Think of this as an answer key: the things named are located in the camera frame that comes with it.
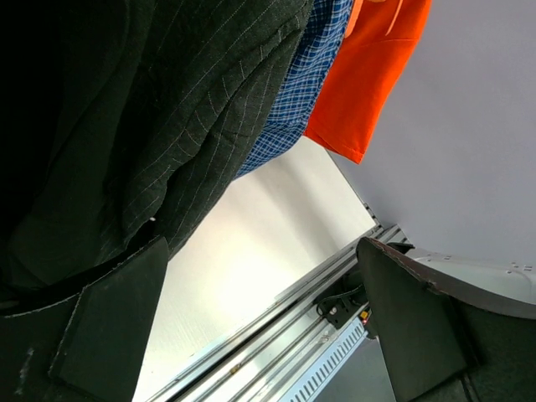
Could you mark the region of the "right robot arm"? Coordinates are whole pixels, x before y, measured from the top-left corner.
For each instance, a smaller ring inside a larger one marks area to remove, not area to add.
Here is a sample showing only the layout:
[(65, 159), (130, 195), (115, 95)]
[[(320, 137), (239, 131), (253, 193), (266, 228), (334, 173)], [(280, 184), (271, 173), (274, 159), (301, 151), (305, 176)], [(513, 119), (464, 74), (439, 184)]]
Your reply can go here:
[(535, 265), (501, 265), (423, 249), (405, 256), (413, 260), (410, 272), (437, 291), (496, 314), (535, 318)]

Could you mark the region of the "dark pinstripe shirt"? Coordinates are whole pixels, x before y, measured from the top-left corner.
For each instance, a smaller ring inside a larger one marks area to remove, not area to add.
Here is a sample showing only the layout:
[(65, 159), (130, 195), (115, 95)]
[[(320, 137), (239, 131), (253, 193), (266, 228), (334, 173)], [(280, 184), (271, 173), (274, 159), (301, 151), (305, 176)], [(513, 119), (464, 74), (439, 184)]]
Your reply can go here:
[(131, 233), (121, 254), (156, 236), (171, 253), (183, 247), (260, 135), (312, 10), (309, 1), (151, 2), (120, 126)]

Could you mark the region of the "light blue checked shirt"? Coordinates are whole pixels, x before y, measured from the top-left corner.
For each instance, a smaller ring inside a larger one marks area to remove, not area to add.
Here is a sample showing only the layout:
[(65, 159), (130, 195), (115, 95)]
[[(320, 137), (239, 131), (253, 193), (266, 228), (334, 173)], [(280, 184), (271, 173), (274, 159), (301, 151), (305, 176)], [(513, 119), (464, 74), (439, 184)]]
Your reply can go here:
[(323, 83), (343, 42), (353, 1), (315, 1), (261, 134), (236, 177), (291, 149), (307, 128)]

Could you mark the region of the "orange t-shirt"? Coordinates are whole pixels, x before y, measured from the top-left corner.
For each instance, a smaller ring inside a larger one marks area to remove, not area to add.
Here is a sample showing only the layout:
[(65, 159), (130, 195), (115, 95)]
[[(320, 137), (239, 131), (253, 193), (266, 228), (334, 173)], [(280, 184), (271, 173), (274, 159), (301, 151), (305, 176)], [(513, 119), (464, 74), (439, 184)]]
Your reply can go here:
[(361, 163), (381, 111), (424, 31), (431, 0), (356, 1), (343, 42), (304, 132), (328, 151)]

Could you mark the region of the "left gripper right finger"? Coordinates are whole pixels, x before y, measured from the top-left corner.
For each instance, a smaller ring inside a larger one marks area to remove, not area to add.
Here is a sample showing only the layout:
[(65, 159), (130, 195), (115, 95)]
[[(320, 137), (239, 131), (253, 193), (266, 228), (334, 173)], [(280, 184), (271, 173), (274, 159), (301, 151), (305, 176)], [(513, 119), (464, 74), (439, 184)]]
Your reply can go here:
[(398, 401), (533, 401), (535, 306), (362, 238), (358, 266)]

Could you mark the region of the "black shirt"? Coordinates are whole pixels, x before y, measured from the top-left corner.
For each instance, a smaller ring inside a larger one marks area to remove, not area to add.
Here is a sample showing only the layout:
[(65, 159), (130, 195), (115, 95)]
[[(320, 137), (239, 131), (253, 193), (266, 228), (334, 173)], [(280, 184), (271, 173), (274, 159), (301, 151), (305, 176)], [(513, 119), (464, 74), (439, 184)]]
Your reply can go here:
[(2, 2), (2, 303), (130, 242), (120, 126), (153, 14), (151, 1)]

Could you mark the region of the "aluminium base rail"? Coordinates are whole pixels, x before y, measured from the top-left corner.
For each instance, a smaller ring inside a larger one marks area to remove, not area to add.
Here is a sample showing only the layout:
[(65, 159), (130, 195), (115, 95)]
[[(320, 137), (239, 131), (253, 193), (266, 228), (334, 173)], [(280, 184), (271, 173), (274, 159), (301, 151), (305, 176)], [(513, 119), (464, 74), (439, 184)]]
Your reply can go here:
[(196, 358), (153, 401), (312, 401), (365, 340), (361, 308), (322, 315), (319, 296), (357, 265), (351, 243), (252, 322)]

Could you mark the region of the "orange hanger of plaid shirt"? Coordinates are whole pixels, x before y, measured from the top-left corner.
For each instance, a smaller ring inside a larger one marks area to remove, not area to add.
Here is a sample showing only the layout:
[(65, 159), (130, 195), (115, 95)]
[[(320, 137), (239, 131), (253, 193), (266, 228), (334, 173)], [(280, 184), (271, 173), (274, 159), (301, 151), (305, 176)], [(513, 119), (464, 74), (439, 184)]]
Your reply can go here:
[[(385, 3), (386, 0), (368, 0), (370, 3)], [(385, 32), (385, 35), (389, 35), (390, 32), (392, 31), (394, 25), (395, 25), (395, 22), (397, 20), (397, 17), (399, 16), (399, 13), (400, 13), (400, 10), (402, 8), (402, 5), (403, 5), (403, 2), (404, 0), (397, 0), (396, 1), (396, 6), (394, 8), (394, 11), (392, 12), (392, 17), (391, 17), (391, 20), (390, 20), (390, 23), (389, 23), (389, 26)]]

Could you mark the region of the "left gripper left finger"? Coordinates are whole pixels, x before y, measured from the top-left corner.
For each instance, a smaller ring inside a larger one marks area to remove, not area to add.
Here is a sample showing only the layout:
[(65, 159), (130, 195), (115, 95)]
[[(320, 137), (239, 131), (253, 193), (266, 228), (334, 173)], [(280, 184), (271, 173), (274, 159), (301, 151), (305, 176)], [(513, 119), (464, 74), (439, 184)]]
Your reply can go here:
[(2, 289), (1, 399), (132, 400), (167, 267), (157, 237), (44, 289)]

